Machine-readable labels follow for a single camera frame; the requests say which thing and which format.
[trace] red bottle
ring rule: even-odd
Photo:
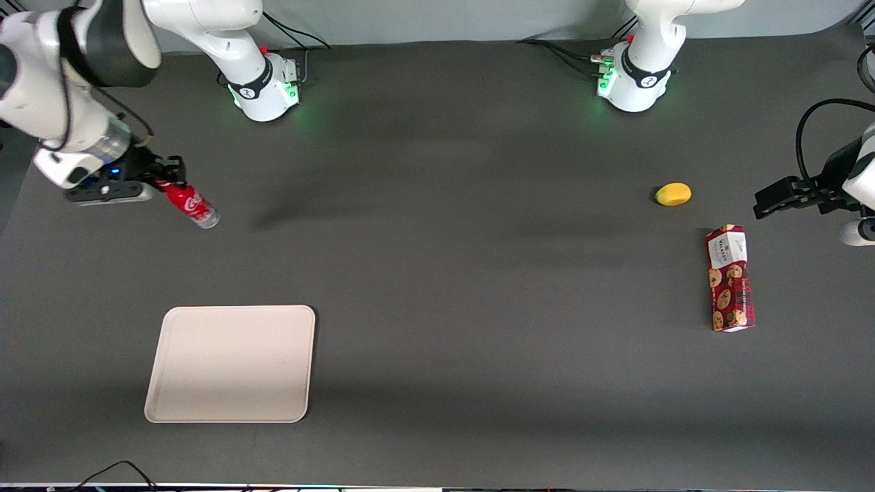
[[[219,223],[219,211],[194,186],[185,185],[183,188],[167,181],[158,181],[157,184],[164,190],[167,200],[188,215],[199,228],[211,228]]]

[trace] black cable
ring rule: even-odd
[[[630,25],[629,27],[627,27],[626,30],[623,31],[622,34],[620,34],[619,38],[620,38],[620,39],[625,38],[626,35],[627,35],[629,32],[631,32],[632,29],[634,29],[634,27],[635,27],[636,25],[638,25],[638,19],[637,19],[637,18],[635,19],[635,22],[632,23],[632,25]]]
[[[60,54],[60,49],[58,50],[58,74],[58,82],[64,95],[64,114],[66,116],[64,120],[64,136],[57,147],[49,147],[42,140],[39,141],[39,146],[49,152],[56,152],[66,147],[70,143],[70,133],[73,131],[73,108],[70,103],[70,86],[67,85],[67,74],[64,72],[64,57]]]
[[[142,116],[138,115],[137,112],[136,112],[135,110],[133,110],[133,109],[129,108],[128,106],[126,106],[126,105],[124,104],[124,102],[121,102],[121,101],[119,101],[118,99],[116,99],[116,98],[115,98],[112,94],[110,94],[109,92],[103,90],[102,88],[96,87],[96,86],[94,87],[94,90],[96,90],[97,92],[103,94],[104,97],[106,97],[107,99],[109,99],[110,101],[112,101],[112,102],[113,102],[116,106],[118,106],[119,108],[124,109],[125,111],[127,111],[127,113],[128,113],[129,115],[133,116],[138,122],[140,122],[140,124],[143,125],[143,128],[146,129],[146,138],[143,140],[143,142],[140,142],[139,144],[135,144],[134,146],[135,146],[135,147],[145,147],[146,145],[148,145],[149,142],[152,140],[152,138],[155,136],[155,132],[152,131],[152,127],[151,127],[151,125],[149,125],[149,122],[147,122]]]
[[[873,84],[872,74],[869,74],[868,70],[866,70],[865,72],[863,70],[863,62],[866,59],[866,55],[868,55],[869,53],[872,53],[871,45],[867,46],[866,49],[864,49],[863,52],[860,53],[859,58],[857,58],[857,77],[860,78],[860,81],[863,82],[863,85],[865,85],[870,92],[875,94],[875,84]]]
[[[869,15],[869,12],[871,12],[871,11],[872,11],[872,9],[875,9],[875,2],[873,2],[873,3],[872,3],[872,5],[869,5],[869,8],[868,8],[868,9],[866,9],[866,11],[865,11],[865,12],[863,12],[863,13],[862,13],[862,14],[860,14],[860,15],[858,15],[858,16],[857,16],[857,20],[855,20],[855,21],[854,21],[854,22],[862,22],[862,21],[863,21],[863,19],[865,19],[865,18],[866,18],[866,16],[868,16],[868,15]]]
[[[854,101],[853,99],[842,98],[824,99],[823,101],[820,101],[814,106],[808,108],[808,110],[805,111],[805,114],[802,115],[801,120],[799,120],[799,126],[796,127],[796,164],[799,166],[799,174],[802,175],[802,180],[805,181],[805,186],[811,189],[817,199],[823,203],[830,203],[832,200],[828,198],[825,194],[823,194],[819,186],[815,186],[814,180],[811,179],[811,177],[809,176],[809,171],[805,167],[805,159],[802,158],[802,131],[805,130],[805,122],[809,120],[812,113],[817,111],[818,108],[827,106],[829,104],[843,104],[845,106],[853,106],[855,108],[866,109],[875,113],[875,104],[869,104],[868,102]]]
[[[79,489],[82,488],[86,483],[92,481],[96,476],[98,476],[98,475],[100,475],[100,474],[104,474],[104,473],[108,472],[109,470],[111,470],[111,469],[113,469],[113,468],[115,468],[115,467],[117,467],[117,466],[119,466],[119,465],[122,465],[122,464],[125,464],[125,465],[128,465],[129,467],[134,468],[134,471],[136,471],[136,472],[137,472],[137,473],[143,478],[143,481],[146,482],[146,485],[149,486],[149,490],[151,490],[151,492],[157,492],[157,491],[158,491],[158,485],[157,485],[154,481],[152,481],[151,478],[149,478],[148,476],[146,476],[146,474],[143,473],[143,470],[141,470],[140,468],[137,467],[137,465],[131,463],[131,462],[128,461],[128,460],[117,461],[117,462],[113,463],[112,465],[109,465],[108,467],[105,467],[103,470],[101,470],[101,471],[99,471],[99,472],[97,472],[97,473],[95,473],[95,474],[91,474],[87,479],[81,481],[81,482],[79,483],[79,485],[77,485],[77,486],[75,486],[75,487],[73,487],[73,488],[70,488],[69,490],[70,490],[71,492],[74,491],[74,490],[79,490]]]
[[[583,75],[590,75],[590,74],[591,74],[590,72],[585,71],[583,68],[578,67],[578,66],[574,65],[573,63],[571,63],[571,60],[565,58],[565,57],[562,55],[562,52],[556,50],[556,49],[553,48],[552,46],[547,46],[547,45],[542,44],[542,43],[531,43],[531,42],[529,42],[529,40],[527,40],[527,39],[523,39],[523,40],[521,40],[521,41],[517,41],[517,43],[522,43],[522,44],[527,44],[527,45],[538,45],[538,46],[544,46],[545,48],[547,48],[548,50],[550,50],[551,53],[553,53],[553,54],[555,54],[557,57],[559,57],[559,59],[560,59],[565,65],[567,65],[571,70],[574,70],[575,72],[577,72],[577,73],[579,73],[579,74],[583,74]]]
[[[557,45],[556,43],[552,43],[552,42],[546,41],[544,39],[525,38],[525,39],[520,39],[519,41],[517,41],[517,43],[522,43],[524,45],[545,46],[547,48],[559,51],[560,53],[565,54],[566,56],[569,56],[569,57],[576,59],[576,60],[589,60],[589,58],[590,58],[588,56],[574,53],[572,50],[569,50],[567,48],[563,48],[560,45]]]
[[[634,20],[637,20],[637,19],[638,19],[638,16],[632,16],[632,18],[627,20],[623,25],[618,27],[617,30],[613,32],[613,34],[611,35],[611,39],[616,38],[617,34],[620,34],[620,31],[626,29],[626,26],[629,25],[630,22],[633,22]]]
[[[276,20],[274,20],[274,18],[268,16],[267,14],[265,14],[264,17],[267,18],[267,19],[268,19],[268,22],[270,22],[271,24],[273,24],[274,27],[276,27],[277,29],[279,29],[280,32],[282,32],[283,34],[285,34],[286,36],[288,36],[289,39],[291,39],[292,41],[294,41],[295,43],[297,43],[298,46],[301,46],[301,49],[302,49],[302,50],[307,51],[307,50],[310,49],[310,48],[308,48],[307,46],[305,46],[304,43],[301,43],[300,41],[298,41],[298,38],[295,38],[290,32],[286,31],[286,30],[285,30],[285,29],[284,29],[284,28],[283,28],[283,27],[282,27],[282,26],[281,26]]]
[[[317,37],[317,36],[313,36],[313,35],[310,34],[309,32],[304,32],[304,31],[299,31],[299,30],[297,30],[297,29],[292,29],[292,28],[290,28],[288,25],[285,25],[285,24],[283,24],[282,22],[280,22],[280,21],[276,20],[275,18],[273,18],[273,17],[272,17],[269,13],[267,13],[267,12],[264,12],[263,15],[264,15],[264,18],[268,19],[271,23],[273,23],[273,25],[275,25],[275,26],[277,26],[277,27],[282,26],[283,28],[288,29],[289,31],[295,32],[296,34],[300,34],[301,36],[306,36],[307,38],[316,39],[319,43],[322,44],[322,46],[328,48],[329,50],[332,49],[331,46],[330,46],[328,43],[326,43],[324,40],[322,40],[321,38],[319,38],[319,37]]]

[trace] dark tabletop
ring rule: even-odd
[[[538,47],[342,47],[266,124],[209,59],[167,57],[114,92],[221,223],[73,207],[30,170],[0,239],[0,481],[128,459],[162,482],[873,490],[875,250],[838,241],[850,214],[751,210],[796,173],[809,105],[872,99],[863,47],[693,40],[639,115]],[[815,116],[812,173],[871,120]],[[670,181],[693,200],[655,205]],[[703,238],[727,222],[759,326],[715,334]],[[146,421],[169,309],[269,304],[318,311],[306,418]]]

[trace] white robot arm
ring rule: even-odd
[[[33,163],[49,180],[76,187],[131,146],[90,86],[141,87],[160,63],[139,0],[14,14],[0,25],[0,119],[40,139]]]
[[[206,53],[228,80],[234,103],[267,122],[298,103],[297,66],[259,50],[245,31],[262,17],[262,0],[144,0],[151,22]]]
[[[634,41],[622,41],[592,61],[601,64],[596,94],[632,113],[644,111],[665,94],[672,61],[687,38],[679,16],[712,14],[734,9],[745,0],[626,0],[638,16]]]
[[[298,102],[297,69],[244,31],[261,15],[261,0],[95,0],[12,15],[0,24],[0,119],[40,139],[33,164],[80,205],[148,200],[159,180],[184,186],[181,159],[144,148],[92,86],[152,80],[161,63],[152,20],[215,61],[248,117],[280,117]]]
[[[839,239],[849,246],[872,246],[875,245],[875,123],[862,137],[833,152],[820,174],[809,176],[802,161],[801,135],[805,122],[817,108],[836,103],[866,106],[856,101],[828,99],[808,109],[800,121],[796,138],[801,178],[787,176],[758,191],[753,212],[757,219],[765,219],[781,210],[814,205],[821,214],[848,210],[861,218],[846,222],[839,229]]]

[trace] white tray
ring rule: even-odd
[[[308,306],[174,307],[144,413],[155,423],[290,423],[307,412],[316,315]]]

